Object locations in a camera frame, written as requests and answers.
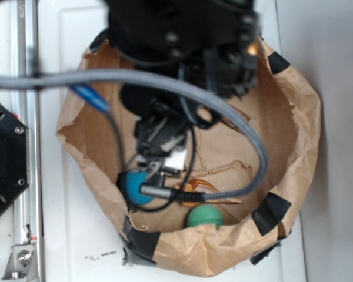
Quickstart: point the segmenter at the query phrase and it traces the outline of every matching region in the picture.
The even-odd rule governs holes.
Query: white surface
[[[279,49],[275,5],[267,7],[264,37]],[[39,47],[47,72],[75,69],[81,53],[106,27],[102,3],[94,0],[39,3]],[[75,161],[55,137],[65,89],[41,95],[42,188],[47,281],[202,281],[158,268],[123,266],[122,242],[84,182]],[[301,229],[256,267],[245,261],[210,281],[305,281]],[[104,253],[114,252],[107,256]]]
[[[0,74],[11,74],[9,2],[0,3]],[[11,110],[11,94],[0,91],[0,103]],[[0,278],[4,274],[13,245],[13,208],[0,217]]]
[[[323,105],[301,215],[308,281],[353,281],[353,1],[277,0],[277,8],[282,53]]]

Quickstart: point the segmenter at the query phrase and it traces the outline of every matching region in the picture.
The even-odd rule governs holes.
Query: teal ball
[[[145,183],[148,172],[128,172],[125,186],[128,198],[139,206],[150,203],[154,198],[140,193],[141,184]]]
[[[202,204],[189,213],[187,227],[203,224],[215,224],[216,227],[219,227],[224,224],[224,217],[216,207],[210,204]]]

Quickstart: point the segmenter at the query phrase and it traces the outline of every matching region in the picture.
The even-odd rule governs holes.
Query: green ball
[[[194,227],[202,224],[215,224],[219,227],[224,224],[222,213],[210,204],[197,206],[188,215],[187,227]]]

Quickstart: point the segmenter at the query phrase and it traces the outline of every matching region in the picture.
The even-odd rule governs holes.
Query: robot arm
[[[255,85],[258,17],[252,0],[106,2],[109,41],[135,69],[186,81],[221,98],[241,97]],[[136,154],[126,170],[147,173],[145,185],[135,184],[141,193],[173,198],[176,192],[163,187],[164,179],[184,169],[191,125],[209,129],[221,115],[208,109],[211,118],[205,120],[198,113],[205,105],[141,86],[124,85],[121,100],[140,117]],[[124,193],[127,185],[120,185]]]

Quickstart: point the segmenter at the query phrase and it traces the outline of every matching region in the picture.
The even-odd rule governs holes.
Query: brown paper bag
[[[258,84],[243,101],[228,101],[264,141],[269,169],[261,187],[241,198],[241,204],[216,204],[225,225],[185,228],[190,211],[179,203],[157,213],[129,214],[116,187],[119,161],[115,138],[106,119],[69,93],[58,124],[58,138],[81,167],[82,174],[105,214],[139,256],[157,267],[196,276],[214,276],[252,257],[290,234],[310,188],[317,161],[320,100],[289,63],[261,41]],[[80,69],[130,68],[108,43],[96,53],[86,51]],[[93,87],[113,106],[128,161],[135,152],[136,117],[122,107],[120,85]],[[210,130],[196,129],[197,162],[192,178],[218,190],[248,184],[259,163],[247,138],[227,120]],[[172,186],[181,179],[167,182]],[[150,205],[156,206],[154,200]]]

